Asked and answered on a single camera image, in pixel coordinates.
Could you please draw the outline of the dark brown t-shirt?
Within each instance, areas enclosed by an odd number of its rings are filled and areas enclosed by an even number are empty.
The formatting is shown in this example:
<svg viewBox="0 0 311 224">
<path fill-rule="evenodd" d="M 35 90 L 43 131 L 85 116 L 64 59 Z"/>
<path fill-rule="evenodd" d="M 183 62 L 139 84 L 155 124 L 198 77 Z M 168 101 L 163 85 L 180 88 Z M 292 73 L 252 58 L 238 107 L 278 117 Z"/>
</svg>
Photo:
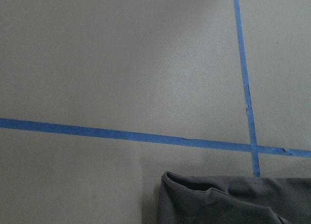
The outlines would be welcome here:
<svg viewBox="0 0 311 224">
<path fill-rule="evenodd" d="M 159 224 L 309 224 L 309 178 L 181 176 L 161 178 Z"/>
</svg>

